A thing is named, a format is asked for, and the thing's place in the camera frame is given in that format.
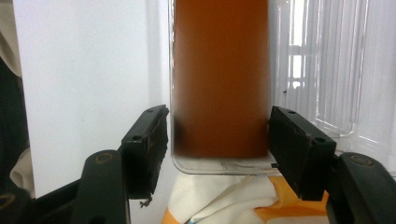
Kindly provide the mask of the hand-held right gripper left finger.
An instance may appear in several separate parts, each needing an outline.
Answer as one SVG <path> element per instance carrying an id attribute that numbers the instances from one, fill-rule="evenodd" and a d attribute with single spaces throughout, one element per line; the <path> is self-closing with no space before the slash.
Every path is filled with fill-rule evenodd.
<path id="1" fill-rule="evenodd" d="M 166 105 L 146 109 L 122 138 L 120 154 L 130 199 L 155 192 L 168 144 Z"/>

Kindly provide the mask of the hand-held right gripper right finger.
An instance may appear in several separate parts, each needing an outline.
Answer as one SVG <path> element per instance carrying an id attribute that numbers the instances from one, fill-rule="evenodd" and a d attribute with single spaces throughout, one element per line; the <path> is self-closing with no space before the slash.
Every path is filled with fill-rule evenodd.
<path id="1" fill-rule="evenodd" d="M 272 107 L 269 138 L 277 169 L 297 197 L 320 201 L 336 143 L 297 112 L 280 106 Z"/>

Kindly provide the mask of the clear plastic container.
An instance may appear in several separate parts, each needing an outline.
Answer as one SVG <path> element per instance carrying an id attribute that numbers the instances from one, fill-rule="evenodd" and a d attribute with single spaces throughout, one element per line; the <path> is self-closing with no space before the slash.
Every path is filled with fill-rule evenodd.
<path id="1" fill-rule="evenodd" d="M 169 1 L 172 159 L 198 175 L 255 175 L 276 170 L 259 158 L 193 158 L 174 152 L 173 44 Z M 273 106 L 295 111 L 332 138 L 338 153 L 357 152 L 396 173 L 396 76 L 374 70 L 381 14 L 396 31 L 396 0 L 269 0 L 269 119 Z"/>

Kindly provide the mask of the cream canvas tote bag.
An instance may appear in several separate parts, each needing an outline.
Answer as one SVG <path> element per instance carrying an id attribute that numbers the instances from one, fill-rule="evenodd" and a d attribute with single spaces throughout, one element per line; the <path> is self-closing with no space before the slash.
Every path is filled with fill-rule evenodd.
<path id="1" fill-rule="evenodd" d="M 22 139 L 6 178 L 37 197 L 13 1 L 0 0 L 0 64 L 11 75 L 7 90 L 22 107 L 12 121 Z M 185 175 L 170 161 L 150 206 L 133 203 L 131 215 L 134 224 L 328 224 L 324 203 L 299 200 L 282 177 Z"/>

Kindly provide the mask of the brown rectangular box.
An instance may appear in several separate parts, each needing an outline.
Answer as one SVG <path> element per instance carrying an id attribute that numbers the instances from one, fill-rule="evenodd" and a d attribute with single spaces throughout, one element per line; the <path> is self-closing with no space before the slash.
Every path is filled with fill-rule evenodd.
<path id="1" fill-rule="evenodd" d="M 269 0 L 176 0 L 174 152 L 259 158 L 268 152 Z"/>

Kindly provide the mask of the white table mat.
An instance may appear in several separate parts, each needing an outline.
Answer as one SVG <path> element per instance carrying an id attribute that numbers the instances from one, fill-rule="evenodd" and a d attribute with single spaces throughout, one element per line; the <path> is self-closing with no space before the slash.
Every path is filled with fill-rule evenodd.
<path id="1" fill-rule="evenodd" d="M 167 0 L 14 0 L 35 195 L 169 101 Z"/>

